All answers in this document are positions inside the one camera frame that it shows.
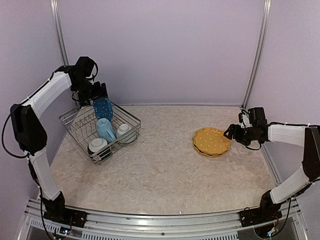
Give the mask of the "blue dotted plate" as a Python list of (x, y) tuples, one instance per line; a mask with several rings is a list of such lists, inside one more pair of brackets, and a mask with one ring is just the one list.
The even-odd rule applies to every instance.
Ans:
[(98, 119), (113, 119), (113, 107), (109, 98), (101, 97), (93, 101), (93, 110)]

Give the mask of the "yellow dotted plate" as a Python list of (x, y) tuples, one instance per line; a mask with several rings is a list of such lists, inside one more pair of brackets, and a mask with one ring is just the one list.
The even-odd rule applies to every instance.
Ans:
[(197, 153), (204, 157), (208, 158), (218, 158), (225, 155), (230, 147), (231, 141), (224, 141), (224, 140), (202, 140), (200, 142), (196, 142), (192, 139), (193, 148), (196, 150)]
[(199, 154), (210, 158), (217, 158), (228, 152), (232, 141), (224, 136), (222, 130), (204, 127), (194, 133), (192, 143)]

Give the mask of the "light blue mug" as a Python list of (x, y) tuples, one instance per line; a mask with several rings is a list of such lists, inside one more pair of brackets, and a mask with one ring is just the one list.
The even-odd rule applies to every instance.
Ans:
[(107, 118), (100, 118), (97, 121), (96, 129), (98, 136), (105, 139), (108, 143), (116, 140), (111, 122)]

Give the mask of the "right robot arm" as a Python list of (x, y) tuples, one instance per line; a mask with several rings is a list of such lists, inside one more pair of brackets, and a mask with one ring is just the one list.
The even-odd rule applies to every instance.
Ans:
[(283, 202), (301, 195), (320, 179), (320, 127), (318, 125), (285, 123), (254, 123), (251, 126), (231, 124), (223, 135), (248, 147), (256, 141), (266, 143), (271, 156), (284, 157), (276, 166), (289, 166), (282, 182), (263, 194), (256, 218), (266, 222), (280, 209)]

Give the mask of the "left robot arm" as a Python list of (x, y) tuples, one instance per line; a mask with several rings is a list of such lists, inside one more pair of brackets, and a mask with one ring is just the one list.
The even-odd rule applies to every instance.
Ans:
[(99, 68), (97, 63), (63, 65), (31, 95), (20, 103), (13, 104), (6, 121), (11, 121), (14, 138), (23, 155), (10, 151), (7, 154), (17, 159), (27, 159), (33, 181), (40, 191), (40, 199), (47, 212), (63, 223), (70, 218), (65, 207), (63, 193), (56, 185), (47, 159), (48, 135), (40, 118), (45, 110), (65, 91), (78, 94), (77, 102), (82, 106), (106, 97), (103, 84), (95, 81)]

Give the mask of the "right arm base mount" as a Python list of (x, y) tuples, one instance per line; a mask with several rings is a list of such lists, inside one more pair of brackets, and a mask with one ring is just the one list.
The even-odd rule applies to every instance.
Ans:
[(259, 207), (246, 207), (238, 213), (242, 227), (274, 221), (283, 216), (280, 211), (281, 204), (273, 203), (270, 192), (271, 190), (268, 190), (262, 195)]

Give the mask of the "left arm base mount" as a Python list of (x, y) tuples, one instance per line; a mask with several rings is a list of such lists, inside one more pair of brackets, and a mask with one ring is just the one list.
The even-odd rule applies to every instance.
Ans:
[(62, 192), (54, 200), (48, 200), (41, 194), (40, 201), (45, 208), (44, 219), (71, 227), (84, 228), (88, 213), (82, 210), (67, 208)]

